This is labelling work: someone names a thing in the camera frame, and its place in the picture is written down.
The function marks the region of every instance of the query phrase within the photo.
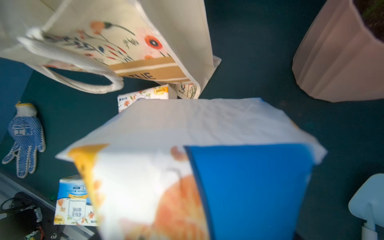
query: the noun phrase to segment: tissue box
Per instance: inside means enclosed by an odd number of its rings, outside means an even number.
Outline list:
[[[118,96],[119,112],[126,109],[129,105],[133,104],[136,100],[144,99],[177,99],[177,93],[168,84],[148,88],[142,91],[133,93],[122,94]]]
[[[96,216],[80,175],[60,179],[54,225],[97,226]]]

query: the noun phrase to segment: dark green floor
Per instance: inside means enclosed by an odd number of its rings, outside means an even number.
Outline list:
[[[292,57],[325,1],[205,2],[214,54],[223,62],[201,98],[262,97],[316,136],[329,154],[313,171],[297,232],[306,240],[360,239],[362,221],[349,213],[348,201],[369,176],[384,172],[384,101],[315,100],[298,88],[291,72]],[[65,75],[83,81],[90,76]],[[96,95],[34,73],[22,101],[38,108],[47,150],[38,155],[36,172],[23,182],[56,198],[58,179],[77,171],[73,164],[55,159],[55,154],[117,114],[118,94],[154,85],[126,79],[123,90]],[[0,157],[12,144],[7,135]],[[0,168],[15,175],[14,162]]]

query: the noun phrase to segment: work glove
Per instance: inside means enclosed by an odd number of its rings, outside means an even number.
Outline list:
[[[8,125],[8,132],[15,143],[2,163],[7,164],[16,157],[17,176],[25,178],[28,172],[36,170],[37,150],[45,151],[44,133],[32,104],[19,102],[16,108],[16,116]]]

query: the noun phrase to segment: floral print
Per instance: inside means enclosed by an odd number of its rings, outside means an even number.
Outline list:
[[[155,38],[154,36],[146,36],[145,42],[150,46],[151,48],[160,50],[163,48],[163,45],[160,43],[160,41]]]

